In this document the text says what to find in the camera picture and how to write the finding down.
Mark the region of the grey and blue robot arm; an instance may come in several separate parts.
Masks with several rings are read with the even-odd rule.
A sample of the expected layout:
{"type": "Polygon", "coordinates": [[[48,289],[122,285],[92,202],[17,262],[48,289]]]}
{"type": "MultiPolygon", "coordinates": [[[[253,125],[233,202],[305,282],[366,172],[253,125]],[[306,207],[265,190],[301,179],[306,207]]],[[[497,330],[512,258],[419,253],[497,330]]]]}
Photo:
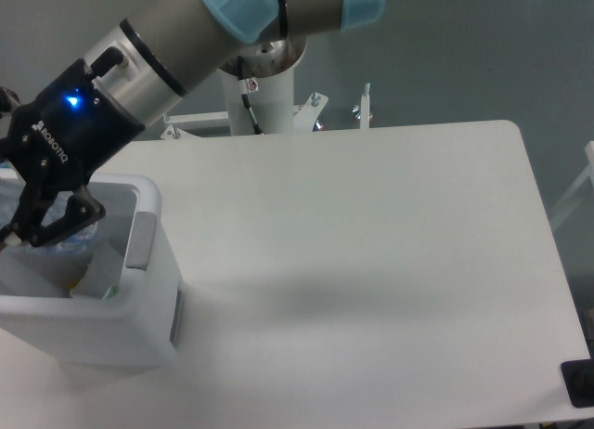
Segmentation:
{"type": "Polygon", "coordinates": [[[49,246],[104,217],[94,172],[248,46],[375,22],[386,0],[148,0],[23,104],[1,158],[23,180],[3,247],[49,246]]]}

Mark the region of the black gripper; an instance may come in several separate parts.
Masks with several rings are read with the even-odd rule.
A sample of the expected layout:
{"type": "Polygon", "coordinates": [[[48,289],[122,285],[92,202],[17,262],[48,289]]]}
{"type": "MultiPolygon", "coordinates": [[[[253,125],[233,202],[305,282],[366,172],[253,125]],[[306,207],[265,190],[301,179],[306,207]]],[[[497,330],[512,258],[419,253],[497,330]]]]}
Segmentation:
{"type": "MultiPolygon", "coordinates": [[[[1,158],[26,181],[42,160],[47,161],[42,184],[47,192],[73,191],[88,183],[99,167],[145,130],[96,84],[98,77],[122,62],[122,58],[97,58],[88,65],[79,58],[33,102],[22,106],[17,93],[2,86],[1,121],[6,129],[1,133],[1,158]]],[[[63,214],[71,193],[61,193],[45,217],[46,224],[63,214]]],[[[1,212],[1,222],[10,216],[1,212]]],[[[99,221],[56,245],[90,240],[99,221]]]]}

